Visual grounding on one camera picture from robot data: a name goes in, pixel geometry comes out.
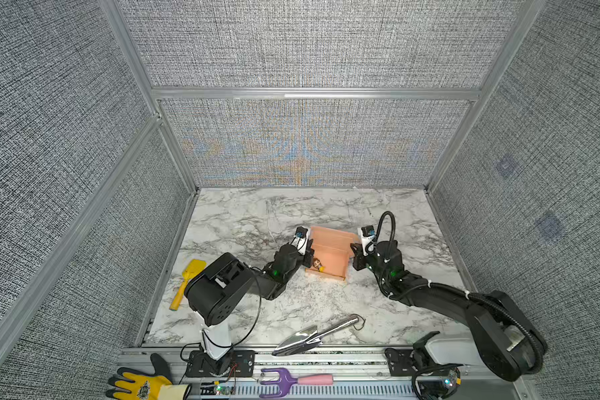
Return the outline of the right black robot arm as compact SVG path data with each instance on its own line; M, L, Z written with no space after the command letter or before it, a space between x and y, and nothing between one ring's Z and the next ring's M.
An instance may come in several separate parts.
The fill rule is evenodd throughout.
M472 293L435 283L406 270L395 232L388 241L379 241L374 227L368 225L360 228L358 235L360 242L350 245L353 267L370 270L382 295L467 326L481 361L506 381L542 370L548 345L506 293Z

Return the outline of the pink paper box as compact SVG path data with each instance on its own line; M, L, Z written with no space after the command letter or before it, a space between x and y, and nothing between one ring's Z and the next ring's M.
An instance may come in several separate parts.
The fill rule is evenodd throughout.
M325 270L319 272L313 268L313 261L307 268L307 273L313 273L325 278L338 281L346 279L348 265L353 258L352 243L360 243L358 235L331 228L311 226L310 238L313 240L313 260L319 259Z

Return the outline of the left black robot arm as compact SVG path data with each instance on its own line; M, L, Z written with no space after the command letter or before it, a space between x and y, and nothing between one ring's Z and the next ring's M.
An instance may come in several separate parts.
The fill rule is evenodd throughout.
M228 318L248 294L258 301L273 301L287 288L288 282L301 268L313 262L311 230L296 229L292 240L276 251L273 261L263 268L248 266L231 253L224 253L201 271L185 287L183 296L191 310L203 320L202 342L185 358L187 378L222 377L234 367L236 346Z

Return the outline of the small brown yellow figurine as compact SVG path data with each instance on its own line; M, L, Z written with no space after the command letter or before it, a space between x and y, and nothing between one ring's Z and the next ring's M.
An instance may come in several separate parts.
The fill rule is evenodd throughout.
M325 266L323 266L322 262L317 258L313 260L313 268L319 272L323 272L325 270Z

